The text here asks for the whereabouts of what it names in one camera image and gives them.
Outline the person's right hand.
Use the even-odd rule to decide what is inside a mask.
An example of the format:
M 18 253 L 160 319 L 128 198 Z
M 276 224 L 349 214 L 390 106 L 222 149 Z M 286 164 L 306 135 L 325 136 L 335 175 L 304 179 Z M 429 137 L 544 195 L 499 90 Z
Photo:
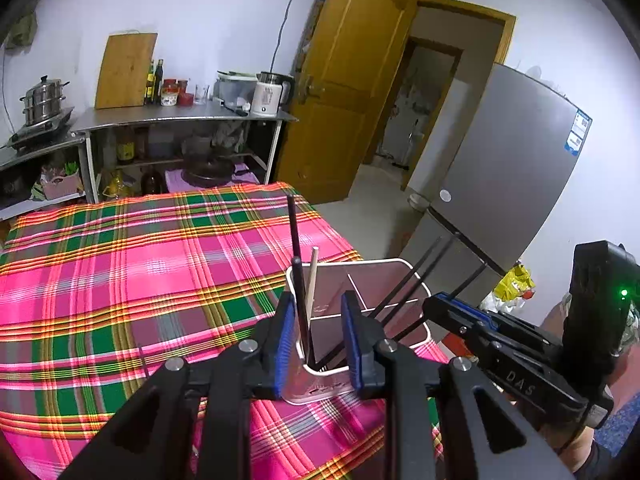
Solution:
M 594 440 L 594 429 L 575 425 L 546 424 L 541 412 L 523 400 L 508 396 L 511 403 L 546 440 L 575 479 L 599 479 L 612 464 L 612 454 Z

